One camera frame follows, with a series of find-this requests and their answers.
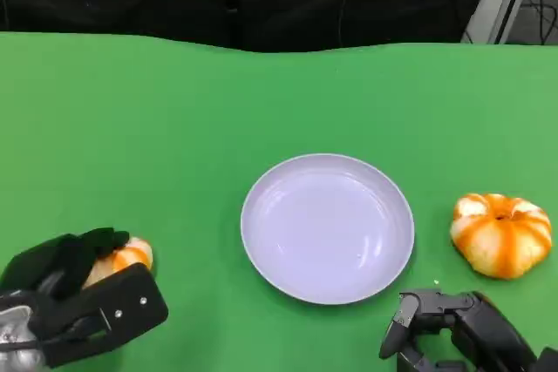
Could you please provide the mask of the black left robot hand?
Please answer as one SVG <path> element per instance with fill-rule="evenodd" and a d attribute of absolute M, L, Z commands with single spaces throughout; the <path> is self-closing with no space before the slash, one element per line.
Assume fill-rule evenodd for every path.
<path fill-rule="evenodd" d="M 10 260 L 1 274 L 1 290 L 33 291 L 63 300 L 84 286 L 97 260 L 122 248 L 129 239 L 126 231 L 101 227 L 47 240 Z"/>

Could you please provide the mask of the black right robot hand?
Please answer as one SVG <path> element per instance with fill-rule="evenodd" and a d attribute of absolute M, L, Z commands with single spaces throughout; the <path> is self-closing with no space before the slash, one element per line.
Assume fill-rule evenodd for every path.
<path fill-rule="evenodd" d="M 431 362 L 417 337 L 451 331 L 465 361 Z M 379 358 L 397 357 L 397 371 L 528 371 L 537 356 L 514 325 L 482 293 L 445 294 L 439 289 L 399 293 L 399 306 L 382 340 Z"/>

